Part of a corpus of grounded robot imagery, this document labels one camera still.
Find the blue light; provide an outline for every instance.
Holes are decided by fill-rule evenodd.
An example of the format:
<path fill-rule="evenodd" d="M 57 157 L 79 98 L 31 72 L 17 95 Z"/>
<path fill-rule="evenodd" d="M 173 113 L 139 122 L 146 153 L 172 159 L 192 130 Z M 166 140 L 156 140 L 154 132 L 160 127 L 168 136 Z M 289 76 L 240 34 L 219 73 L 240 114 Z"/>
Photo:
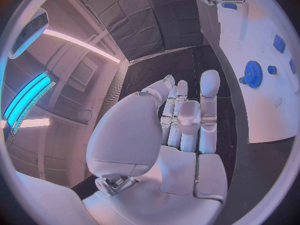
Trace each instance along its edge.
<path fill-rule="evenodd" d="M 39 76 L 37 76 L 35 79 L 33 79 L 30 83 L 28 83 L 19 93 L 18 95 L 12 100 L 8 108 L 6 109 L 4 113 L 4 118 L 7 119 L 11 112 L 13 111 L 14 107 L 16 104 L 21 100 L 21 98 L 35 85 L 37 84 L 40 80 L 42 80 L 44 77 L 46 77 L 47 71 L 43 72 Z"/>
<path fill-rule="evenodd" d="M 33 88 L 31 88 L 17 103 L 17 105 L 12 110 L 11 114 L 9 115 L 7 122 L 8 124 L 13 127 L 18 117 L 21 115 L 22 111 L 25 107 L 30 103 L 30 101 L 48 84 L 50 84 L 51 80 L 50 77 L 46 76 L 41 81 L 39 81 Z"/>
<path fill-rule="evenodd" d="M 27 116 L 27 114 L 30 112 L 32 107 L 41 99 L 41 97 L 47 93 L 53 86 L 55 85 L 54 82 L 48 84 L 42 91 L 40 91 L 32 100 L 31 102 L 25 107 L 21 115 L 19 116 L 18 120 L 14 124 L 14 127 L 12 128 L 12 133 L 15 135 L 21 126 L 24 118 Z"/>

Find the dark floor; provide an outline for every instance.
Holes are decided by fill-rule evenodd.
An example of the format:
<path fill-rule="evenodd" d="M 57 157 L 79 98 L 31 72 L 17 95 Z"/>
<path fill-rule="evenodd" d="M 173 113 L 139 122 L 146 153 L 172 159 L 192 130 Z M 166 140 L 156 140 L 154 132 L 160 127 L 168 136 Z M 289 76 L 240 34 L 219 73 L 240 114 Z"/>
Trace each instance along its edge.
<path fill-rule="evenodd" d="M 123 83 L 120 100 L 129 94 L 141 91 L 150 84 L 172 74 L 176 83 L 187 81 L 188 98 L 200 98 L 200 77 L 206 71 L 219 72 L 221 85 L 217 99 L 217 150 L 221 157 L 230 185 L 236 162 L 237 133 L 236 114 L 231 101 L 231 92 L 215 52 L 209 45 L 179 50 L 149 58 L 131 65 Z"/>

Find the air vent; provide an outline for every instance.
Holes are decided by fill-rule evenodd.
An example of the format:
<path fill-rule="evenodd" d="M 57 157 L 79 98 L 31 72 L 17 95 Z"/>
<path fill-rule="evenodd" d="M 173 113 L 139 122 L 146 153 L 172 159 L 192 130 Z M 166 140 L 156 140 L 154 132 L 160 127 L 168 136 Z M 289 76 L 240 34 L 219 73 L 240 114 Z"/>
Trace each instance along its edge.
<path fill-rule="evenodd" d="M 90 59 L 85 57 L 72 72 L 71 77 L 87 86 L 97 68 L 98 67 Z"/>

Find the blue gear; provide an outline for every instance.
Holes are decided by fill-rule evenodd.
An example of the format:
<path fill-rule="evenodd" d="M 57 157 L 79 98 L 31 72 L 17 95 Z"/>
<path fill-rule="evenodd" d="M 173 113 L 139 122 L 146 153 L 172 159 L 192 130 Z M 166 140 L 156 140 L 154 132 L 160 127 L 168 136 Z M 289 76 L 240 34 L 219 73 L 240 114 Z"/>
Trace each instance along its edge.
<path fill-rule="evenodd" d="M 245 80 L 250 88 L 258 88 L 263 81 L 263 70 L 257 61 L 249 61 L 245 68 Z"/>

